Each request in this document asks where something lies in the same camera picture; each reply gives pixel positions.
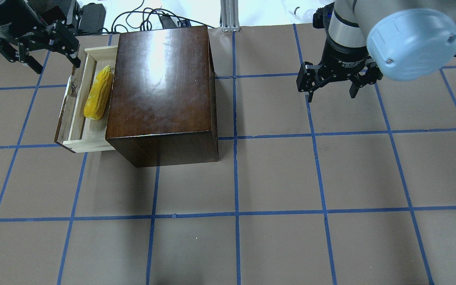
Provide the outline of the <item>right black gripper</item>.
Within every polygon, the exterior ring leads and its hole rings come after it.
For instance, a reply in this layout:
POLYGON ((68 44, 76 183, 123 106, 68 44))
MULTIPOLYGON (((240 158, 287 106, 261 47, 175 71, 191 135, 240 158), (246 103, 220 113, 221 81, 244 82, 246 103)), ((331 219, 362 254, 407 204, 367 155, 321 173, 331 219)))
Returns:
POLYGON ((311 103, 315 91, 329 83, 350 81, 349 94, 354 99, 362 87, 374 85, 382 77, 365 47, 340 47, 326 42, 319 64, 302 63, 296 85, 298 92, 308 93, 311 103))

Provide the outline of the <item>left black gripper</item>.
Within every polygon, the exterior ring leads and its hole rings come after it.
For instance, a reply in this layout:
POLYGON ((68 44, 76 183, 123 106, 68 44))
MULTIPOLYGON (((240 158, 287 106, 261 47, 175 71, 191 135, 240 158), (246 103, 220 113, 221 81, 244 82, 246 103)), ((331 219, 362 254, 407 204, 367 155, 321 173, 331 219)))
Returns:
POLYGON ((79 68, 76 26, 80 16, 76 0, 0 0, 0 54, 37 74, 42 74, 43 65, 31 51, 57 52, 79 68))

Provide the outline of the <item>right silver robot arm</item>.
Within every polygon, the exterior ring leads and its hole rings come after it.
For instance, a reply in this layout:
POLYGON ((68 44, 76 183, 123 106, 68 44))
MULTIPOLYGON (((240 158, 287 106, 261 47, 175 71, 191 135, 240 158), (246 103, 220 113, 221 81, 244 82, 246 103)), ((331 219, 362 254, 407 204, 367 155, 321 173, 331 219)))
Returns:
POLYGON ((321 60, 300 66, 296 85, 308 95, 350 81, 355 98, 387 77, 411 81, 456 57, 456 0, 335 0, 317 9, 313 27, 324 29, 321 60))

